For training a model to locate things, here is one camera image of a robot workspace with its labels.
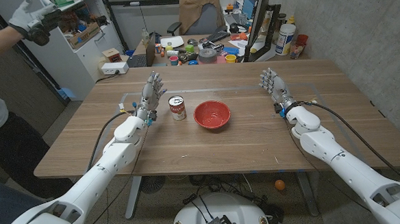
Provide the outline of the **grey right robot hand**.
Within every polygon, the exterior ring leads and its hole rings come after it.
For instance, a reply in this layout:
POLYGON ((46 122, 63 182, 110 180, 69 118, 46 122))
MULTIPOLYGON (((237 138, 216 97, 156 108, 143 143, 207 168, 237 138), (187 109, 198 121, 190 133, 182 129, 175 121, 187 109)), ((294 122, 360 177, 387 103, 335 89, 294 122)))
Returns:
POLYGON ((299 105, 291 95, 285 81, 271 68, 262 71, 259 87, 271 95, 275 112, 282 116, 299 105))

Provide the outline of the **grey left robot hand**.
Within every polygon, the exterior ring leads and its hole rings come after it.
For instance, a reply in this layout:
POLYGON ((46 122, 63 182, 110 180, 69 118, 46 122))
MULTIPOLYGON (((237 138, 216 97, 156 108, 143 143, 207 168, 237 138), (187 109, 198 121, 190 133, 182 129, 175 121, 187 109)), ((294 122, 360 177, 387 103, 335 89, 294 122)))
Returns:
POLYGON ((141 100, 137 105, 136 116, 138 118, 145 121, 152 112, 156 111, 160 97, 166 92, 163 85, 160 74, 152 71, 142 89, 141 100))

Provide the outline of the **white gloved person hand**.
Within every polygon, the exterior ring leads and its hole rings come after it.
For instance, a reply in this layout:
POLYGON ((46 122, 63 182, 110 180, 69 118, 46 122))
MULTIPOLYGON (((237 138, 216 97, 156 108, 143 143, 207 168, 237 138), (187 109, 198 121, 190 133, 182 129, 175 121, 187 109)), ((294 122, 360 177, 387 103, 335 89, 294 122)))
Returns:
POLYGON ((24 0, 14 11, 9 26, 22 34, 24 39, 37 45, 44 46, 48 43, 50 31, 58 26, 62 11, 50 0, 43 0, 43 8, 31 12, 32 0, 24 0))

